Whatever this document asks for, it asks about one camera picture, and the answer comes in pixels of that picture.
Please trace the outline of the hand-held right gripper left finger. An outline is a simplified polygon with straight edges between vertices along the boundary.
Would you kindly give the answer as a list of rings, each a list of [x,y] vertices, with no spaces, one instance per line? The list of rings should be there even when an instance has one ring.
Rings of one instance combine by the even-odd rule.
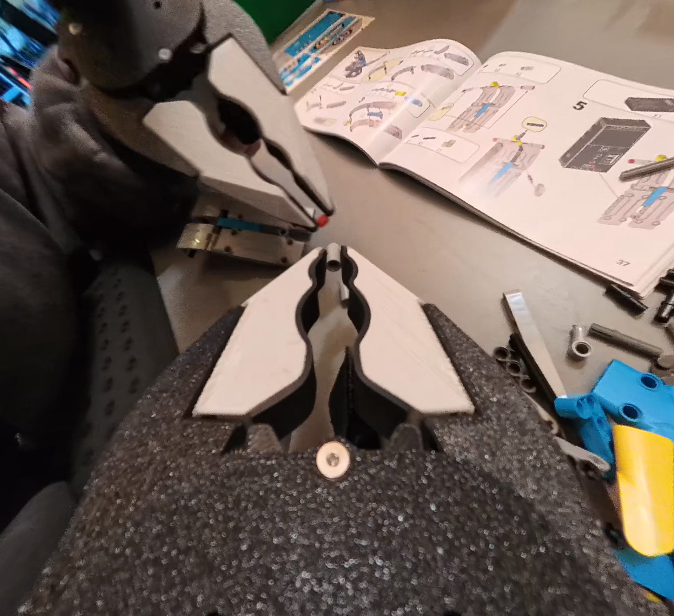
[[[235,325],[192,407],[194,418],[266,424],[283,440],[311,414],[308,333],[319,317],[326,251],[317,248],[231,312]]]

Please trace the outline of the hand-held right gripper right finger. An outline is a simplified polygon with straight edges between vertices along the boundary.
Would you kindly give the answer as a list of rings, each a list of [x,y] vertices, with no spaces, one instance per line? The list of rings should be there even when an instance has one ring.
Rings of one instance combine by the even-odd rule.
[[[352,348],[355,409],[369,426],[409,415],[471,415],[475,405],[416,294],[351,247],[341,248]]]

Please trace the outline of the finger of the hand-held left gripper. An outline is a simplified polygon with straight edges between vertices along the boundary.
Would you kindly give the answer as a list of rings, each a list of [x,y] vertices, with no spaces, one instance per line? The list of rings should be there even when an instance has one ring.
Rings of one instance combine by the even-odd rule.
[[[316,230],[317,217],[305,217],[288,196],[253,169],[248,153],[216,136],[207,115],[192,100],[160,103],[143,120],[147,129],[194,167],[199,181],[285,223]]]
[[[330,217],[334,204],[322,166],[292,99],[234,37],[210,53],[208,80],[227,132],[248,149],[254,171],[305,217]]]

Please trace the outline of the grey tube connector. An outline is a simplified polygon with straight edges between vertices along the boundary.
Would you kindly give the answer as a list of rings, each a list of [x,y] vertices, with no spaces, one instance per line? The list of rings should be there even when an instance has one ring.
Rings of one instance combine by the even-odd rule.
[[[341,307],[347,308],[350,299],[350,291],[343,279],[342,274],[342,246],[332,242],[325,248],[326,270],[336,273],[338,302]]]

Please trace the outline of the pile of blue yellow pieces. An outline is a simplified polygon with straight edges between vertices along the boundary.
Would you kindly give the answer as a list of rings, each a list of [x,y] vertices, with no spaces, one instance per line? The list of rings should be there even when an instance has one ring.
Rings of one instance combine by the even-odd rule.
[[[649,372],[611,360],[592,388],[566,392],[518,291],[503,295],[515,325],[494,359],[516,382],[576,465],[619,564],[645,597],[673,614],[673,357],[599,324],[572,325],[568,356],[580,363],[590,339],[640,353]]]

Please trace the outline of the grey desk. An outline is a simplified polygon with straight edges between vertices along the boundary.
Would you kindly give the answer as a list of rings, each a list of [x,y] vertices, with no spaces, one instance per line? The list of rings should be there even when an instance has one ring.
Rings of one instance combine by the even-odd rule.
[[[343,10],[371,16],[351,48],[400,47],[448,38],[484,60],[525,51],[621,78],[673,87],[673,0],[352,0]],[[596,322],[671,351],[652,323],[660,300],[632,317],[594,278],[520,243],[403,174],[379,171],[341,140],[309,137],[336,213],[315,242],[354,247],[441,308],[489,355],[511,333],[502,296],[522,291],[572,393],[584,393],[612,359],[647,369],[643,359],[595,343],[586,362],[566,357],[573,324]]]

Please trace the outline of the sticker sheet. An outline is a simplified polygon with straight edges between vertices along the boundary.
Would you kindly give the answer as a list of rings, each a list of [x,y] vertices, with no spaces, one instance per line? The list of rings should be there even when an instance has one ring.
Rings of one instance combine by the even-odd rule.
[[[274,61],[286,92],[303,83],[373,21],[368,15],[327,9],[283,44]]]

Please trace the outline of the grey building block assembly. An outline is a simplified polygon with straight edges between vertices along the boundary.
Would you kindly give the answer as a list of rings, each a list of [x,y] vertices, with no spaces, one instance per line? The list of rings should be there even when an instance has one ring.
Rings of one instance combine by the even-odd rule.
[[[253,210],[206,207],[196,210],[176,242],[193,257],[211,253],[275,267],[297,263],[311,240],[311,232]]]

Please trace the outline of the black dimpled chair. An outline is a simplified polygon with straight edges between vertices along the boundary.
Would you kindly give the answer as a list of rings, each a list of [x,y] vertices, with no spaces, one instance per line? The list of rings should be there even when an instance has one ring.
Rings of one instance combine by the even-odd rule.
[[[83,389],[69,481],[75,499],[126,415],[178,354],[147,250],[104,258],[83,308]]]

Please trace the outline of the building instruction booklet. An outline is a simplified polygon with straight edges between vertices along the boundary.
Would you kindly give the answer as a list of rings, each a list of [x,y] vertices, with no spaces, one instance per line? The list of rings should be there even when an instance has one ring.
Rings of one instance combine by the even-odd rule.
[[[539,249],[637,295],[673,267],[673,91],[551,57],[481,63],[432,39],[349,53],[295,105],[341,138]]]

